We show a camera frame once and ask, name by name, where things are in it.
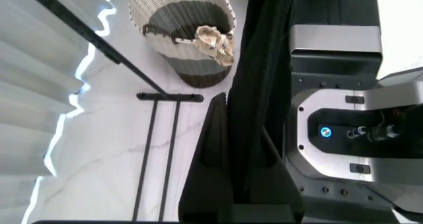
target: sheer curtain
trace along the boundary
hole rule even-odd
[[[60,0],[94,30],[108,0]],[[0,222],[26,223],[50,153],[84,88],[89,45],[35,0],[0,0]]]

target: black garment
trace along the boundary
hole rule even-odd
[[[290,104],[286,37],[293,0],[249,0],[241,55],[228,98],[232,185],[236,203],[248,202],[249,173],[260,153],[262,127],[276,147]]]

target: blue button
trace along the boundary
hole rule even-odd
[[[323,137],[330,137],[332,135],[332,130],[330,128],[324,127],[320,130],[320,134]]]

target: wicker basket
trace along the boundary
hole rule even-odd
[[[199,26],[234,33],[236,19],[228,0],[130,0],[129,7],[139,31],[185,83],[210,87],[229,74],[231,66],[220,65],[194,44]]]

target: beige cloth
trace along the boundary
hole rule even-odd
[[[215,59],[222,66],[234,63],[233,36],[222,34],[215,26],[199,26],[194,44],[206,55]]]

